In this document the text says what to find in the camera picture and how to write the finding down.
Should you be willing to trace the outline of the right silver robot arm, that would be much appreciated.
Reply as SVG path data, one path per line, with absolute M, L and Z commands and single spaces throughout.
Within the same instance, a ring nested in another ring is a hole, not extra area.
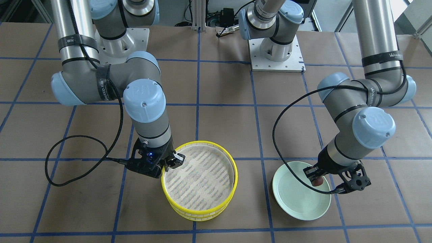
M 64 106 L 120 102 L 138 139 L 131 158 L 117 159 L 128 170 L 160 178 L 185 156 L 173 147 L 161 70 L 139 45 L 138 31 L 159 20 L 156 0 L 53 0 L 63 70 L 51 87 Z

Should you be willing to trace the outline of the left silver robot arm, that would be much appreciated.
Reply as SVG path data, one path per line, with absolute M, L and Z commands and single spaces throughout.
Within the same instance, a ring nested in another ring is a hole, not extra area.
M 364 79 L 344 73 L 324 78 L 315 91 L 339 129 L 318 154 L 315 165 L 303 169 L 305 187 L 324 195 L 347 194 L 371 185 L 361 159 L 380 148 L 396 129 L 393 117 L 382 109 L 404 103 L 415 95 L 416 84 L 406 74 L 396 39 L 388 0 L 353 0 Z

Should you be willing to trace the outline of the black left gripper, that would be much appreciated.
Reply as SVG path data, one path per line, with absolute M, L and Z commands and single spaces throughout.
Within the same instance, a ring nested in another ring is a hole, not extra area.
M 340 176 L 343 182 L 329 192 L 319 191 L 314 187 L 311 188 L 313 191 L 325 195 L 348 194 L 364 190 L 365 187 L 371 185 L 371 181 L 367 176 L 361 161 L 352 162 L 347 166 L 340 165 L 333 161 L 327 148 L 324 148 L 318 154 L 318 162 L 314 166 L 304 168 L 303 172 L 310 182 L 313 182 L 327 174 Z

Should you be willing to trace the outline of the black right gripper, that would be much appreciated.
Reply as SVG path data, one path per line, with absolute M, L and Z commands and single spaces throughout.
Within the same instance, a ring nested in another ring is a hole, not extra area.
M 185 161 L 185 155 L 177 153 L 173 146 L 173 139 L 162 146 L 152 148 L 138 138 L 134 143 L 131 158 L 126 160 L 126 168 L 132 172 L 152 178 L 161 178 L 170 168 L 177 168 Z

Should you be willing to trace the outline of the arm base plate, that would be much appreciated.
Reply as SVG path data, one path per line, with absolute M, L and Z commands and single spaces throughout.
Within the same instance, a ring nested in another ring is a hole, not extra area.
M 127 28 L 125 35 L 116 40 L 107 40 L 95 32 L 101 64 L 119 64 L 135 51 L 147 51 L 150 35 L 148 28 Z
M 306 71 L 297 36 L 288 45 L 279 45 L 269 38 L 248 41 L 252 71 L 295 72 Z

